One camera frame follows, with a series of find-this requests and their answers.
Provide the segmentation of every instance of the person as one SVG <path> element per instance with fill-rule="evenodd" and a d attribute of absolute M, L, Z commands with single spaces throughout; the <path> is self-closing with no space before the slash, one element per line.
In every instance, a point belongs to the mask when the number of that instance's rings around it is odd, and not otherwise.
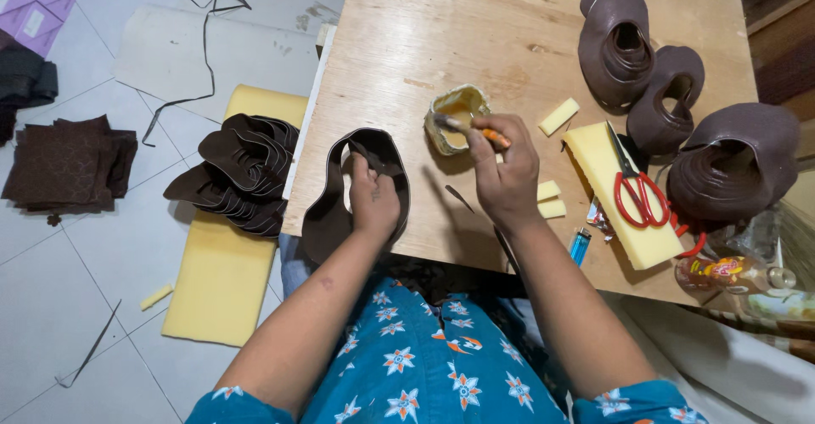
<path fill-rule="evenodd" d="M 475 117 L 473 126 L 513 143 L 499 164 L 481 134 L 467 136 L 478 200 L 515 253 L 540 332 L 571 381 L 574 422 L 704 423 L 657 379 L 539 215 L 540 159 L 520 117 Z M 187 422 L 568 421 L 472 299 L 451 295 L 436 307 L 371 275 L 399 200 L 391 178 L 353 159 L 353 232 L 266 318 Z"/>

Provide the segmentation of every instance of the foam piece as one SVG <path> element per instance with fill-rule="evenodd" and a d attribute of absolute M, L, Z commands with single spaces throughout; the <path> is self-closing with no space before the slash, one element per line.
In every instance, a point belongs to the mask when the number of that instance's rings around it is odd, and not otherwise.
<path fill-rule="evenodd" d="M 248 85 L 232 93 L 224 118 L 243 112 L 300 126 L 308 98 Z M 196 212 L 161 334 L 243 346 L 258 326 L 276 241 Z"/>
<path fill-rule="evenodd" d="M 552 198 L 560 195 L 560 188 L 554 180 L 542 182 L 538 184 L 538 201 L 543 201 L 547 198 Z"/>
<path fill-rule="evenodd" d="M 544 216 L 544 219 L 549 219 L 550 217 L 560 217 L 565 215 L 565 203 L 562 200 L 538 203 L 538 212 L 540 212 L 540 215 Z"/>
<path fill-rule="evenodd" d="M 142 308 L 142 311 L 144 311 L 144 310 L 148 309 L 148 307 L 153 306 L 156 303 L 158 303 L 159 300 L 166 297 L 167 295 L 169 295 L 172 292 L 173 292 L 173 285 L 172 284 L 167 284 L 164 287 L 162 287 L 161 289 L 158 289 L 158 291 L 156 291 L 155 294 L 152 294 L 151 296 L 149 296 L 149 297 L 145 298 L 144 300 L 142 300 L 142 302 L 139 303 L 138 305 L 139 305 L 139 307 Z"/>
<path fill-rule="evenodd" d="M 594 194 L 605 207 L 611 225 L 617 231 L 617 238 L 635 270 L 645 270 L 684 252 L 671 223 L 661 227 L 637 228 L 625 221 L 617 211 L 614 180 L 620 169 L 606 122 L 570 129 L 563 135 L 563 140 L 580 164 L 580 169 L 583 169 Z M 646 193 L 656 218 L 661 219 L 659 201 L 651 190 L 646 189 Z M 627 194 L 623 195 L 623 204 L 626 211 L 637 215 L 637 207 Z"/>
<path fill-rule="evenodd" d="M 549 116 L 538 125 L 538 128 L 540 128 L 546 136 L 551 136 L 556 129 L 566 123 L 578 110 L 580 110 L 580 106 L 577 104 L 577 101 L 573 98 L 568 98 L 563 104 L 557 106 L 557 109 L 550 113 Z"/>
<path fill-rule="evenodd" d="M 229 98 L 227 112 L 223 114 L 223 119 L 226 120 L 238 113 L 262 115 L 284 120 L 301 128 L 307 105 L 308 97 L 306 96 L 288 95 L 280 91 L 239 84 Z"/>

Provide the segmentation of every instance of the paintbrush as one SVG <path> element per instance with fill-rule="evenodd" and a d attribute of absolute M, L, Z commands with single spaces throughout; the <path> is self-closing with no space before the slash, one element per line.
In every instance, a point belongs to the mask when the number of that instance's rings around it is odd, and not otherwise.
<path fill-rule="evenodd" d="M 440 128 L 452 131 L 454 133 L 462 133 L 463 135 L 466 135 L 467 130 L 470 128 L 469 125 L 465 125 L 452 116 L 441 112 L 433 113 L 433 122 L 435 122 L 436 126 Z M 479 129 L 479 131 L 481 131 L 481 134 L 484 135 L 485 138 L 494 142 L 501 148 L 509 148 L 509 146 L 512 145 L 512 141 L 494 129 L 484 128 Z"/>

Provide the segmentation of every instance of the floral print fabric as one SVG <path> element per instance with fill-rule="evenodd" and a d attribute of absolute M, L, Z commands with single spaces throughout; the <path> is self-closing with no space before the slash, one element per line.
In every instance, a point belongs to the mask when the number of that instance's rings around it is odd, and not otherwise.
<path fill-rule="evenodd" d="M 519 350 L 465 295 L 452 295 L 436 316 L 391 278 L 368 291 L 300 422 L 569 421 Z M 578 424 L 707 424 L 665 381 L 576 400 L 573 413 Z M 188 422 L 292 419 L 236 386 L 204 396 Z"/>

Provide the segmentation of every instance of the plywood board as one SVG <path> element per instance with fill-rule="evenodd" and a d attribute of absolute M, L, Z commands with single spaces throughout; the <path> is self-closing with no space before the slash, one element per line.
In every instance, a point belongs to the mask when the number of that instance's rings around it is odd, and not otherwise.
<path fill-rule="evenodd" d="M 441 158 L 422 128 L 434 96 L 464 83 L 480 86 L 494 112 L 524 117 L 541 157 L 540 181 L 555 180 L 568 214 L 549 224 L 568 244 L 585 225 L 590 190 L 568 152 L 563 126 L 547 138 L 536 125 L 573 97 L 570 126 L 610 119 L 589 93 L 577 60 L 580 0 L 346 0 L 294 179 L 283 231 L 299 235 L 321 194 L 326 150 L 362 126 L 393 136 L 411 183 L 407 229 L 393 252 L 500 270 L 490 221 L 443 190 L 450 184 L 478 208 L 469 156 Z M 688 45 L 705 64 L 698 121 L 718 108 L 756 100 L 741 0 L 646 0 L 651 39 Z M 582 269 L 598 289 L 696 304 L 676 285 L 672 264 L 635 272 L 617 241 L 595 236 Z"/>

